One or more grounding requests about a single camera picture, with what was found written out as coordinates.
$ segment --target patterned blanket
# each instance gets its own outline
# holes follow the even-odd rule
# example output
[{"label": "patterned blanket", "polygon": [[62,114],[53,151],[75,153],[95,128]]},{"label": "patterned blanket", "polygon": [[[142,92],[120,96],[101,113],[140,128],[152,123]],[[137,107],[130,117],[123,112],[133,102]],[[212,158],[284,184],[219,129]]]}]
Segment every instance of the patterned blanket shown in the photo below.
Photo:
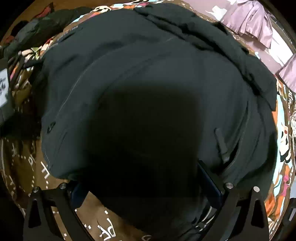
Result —
[{"label": "patterned blanket", "polygon": [[[215,22],[212,18],[196,12],[189,4],[181,0],[137,0],[125,4],[98,6],[90,13],[80,16],[67,26],[62,33],[53,36],[43,46],[33,47],[23,51],[21,54],[25,56],[25,62],[32,59],[38,60],[54,45],[56,40],[74,29],[75,26],[81,22],[93,16],[117,9],[133,9],[135,7],[145,7],[148,3],[160,4],[163,2],[178,4],[195,12],[199,17],[207,21]],[[245,46],[251,54],[254,54],[240,36],[236,35],[231,30],[229,30],[229,32],[237,41]],[[18,65],[11,70],[11,78],[14,76],[17,67]],[[22,113],[30,112],[32,109],[32,100],[29,96],[31,86],[28,82],[28,78],[33,69],[34,67],[30,67],[22,70],[17,78],[15,88],[13,89],[16,111]],[[294,107],[295,97],[293,92],[277,79],[277,106],[276,111],[273,112],[273,118],[278,131],[278,156],[269,195],[265,201],[270,239],[276,232],[287,208],[290,188],[295,176],[294,135],[290,121],[290,117],[294,112]],[[66,181],[56,179],[50,175],[41,151],[41,140],[19,141],[13,137],[3,138],[1,140],[0,168],[4,182],[23,214],[25,214],[28,197],[33,187],[39,186],[42,189],[51,189],[56,188],[58,184]],[[106,209],[91,193],[87,195],[83,205],[77,209],[76,212],[85,228],[95,240],[145,241],[150,239],[150,235],[128,225],[115,213]],[[53,208],[53,213],[62,234],[64,234],[64,239],[71,240],[61,221],[59,212]]]}]

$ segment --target silver bolt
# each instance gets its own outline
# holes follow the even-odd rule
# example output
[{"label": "silver bolt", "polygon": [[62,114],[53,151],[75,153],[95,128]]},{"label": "silver bolt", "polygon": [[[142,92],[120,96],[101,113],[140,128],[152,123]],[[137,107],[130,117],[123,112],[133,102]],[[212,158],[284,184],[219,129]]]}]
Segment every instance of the silver bolt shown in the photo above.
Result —
[{"label": "silver bolt", "polygon": [[60,185],[59,185],[59,188],[60,189],[65,189],[67,187],[67,183],[61,183]]},{"label": "silver bolt", "polygon": [[39,191],[39,189],[40,189],[39,187],[34,187],[34,188],[33,188],[33,192],[35,192],[35,193],[36,193],[36,192],[38,192],[38,191]]},{"label": "silver bolt", "polygon": [[228,189],[232,189],[232,188],[233,188],[233,184],[232,184],[232,183],[225,183],[225,186],[226,186]]},{"label": "silver bolt", "polygon": [[254,189],[255,192],[259,192],[260,191],[260,188],[257,187],[257,186],[253,187],[253,189]]}]

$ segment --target pink fabric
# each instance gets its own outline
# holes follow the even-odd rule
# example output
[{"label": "pink fabric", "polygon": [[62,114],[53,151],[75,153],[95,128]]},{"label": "pink fabric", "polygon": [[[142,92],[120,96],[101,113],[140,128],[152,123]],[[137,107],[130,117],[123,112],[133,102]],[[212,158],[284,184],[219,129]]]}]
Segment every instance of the pink fabric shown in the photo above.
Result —
[{"label": "pink fabric", "polygon": [[279,72],[279,76],[291,90],[296,92],[296,54],[293,54],[285,64]]},{"label": "pink fabric", "polygon": [[272,27],[268,14],[258,1],[237,1],[221,22],[237,34],[256,37],[267,48],[272,40]]}]

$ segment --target white tag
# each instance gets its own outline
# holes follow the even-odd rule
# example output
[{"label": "white tag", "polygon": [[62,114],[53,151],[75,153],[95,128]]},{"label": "white tag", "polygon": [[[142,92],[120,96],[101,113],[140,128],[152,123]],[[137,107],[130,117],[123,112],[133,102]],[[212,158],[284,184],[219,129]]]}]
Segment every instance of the white tag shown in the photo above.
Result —
[{"label": "white tag", "polygon": [[7,69],[3,69],[0,71],[0,107],[7,103],[7,96],[8,96],[8,74]]}]

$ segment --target lavender cloth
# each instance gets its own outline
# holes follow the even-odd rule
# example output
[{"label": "lavender cloth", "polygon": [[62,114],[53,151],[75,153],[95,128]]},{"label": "lavender cloth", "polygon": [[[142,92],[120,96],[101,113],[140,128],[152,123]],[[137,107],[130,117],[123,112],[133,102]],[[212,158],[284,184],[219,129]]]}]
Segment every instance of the lavender cloth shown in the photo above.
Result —
[{"label": "lavender cloth", "polygon": [[271,21],[258,1],[237,0],[223,16],[221,22],[235,33],[254,36],[260,43],[270,48]]},{"label": "lavender cloth", "polygon": [[286,83],[286,85],[296,92],[296,54],[289,59],[279,72],[279,76]]}]

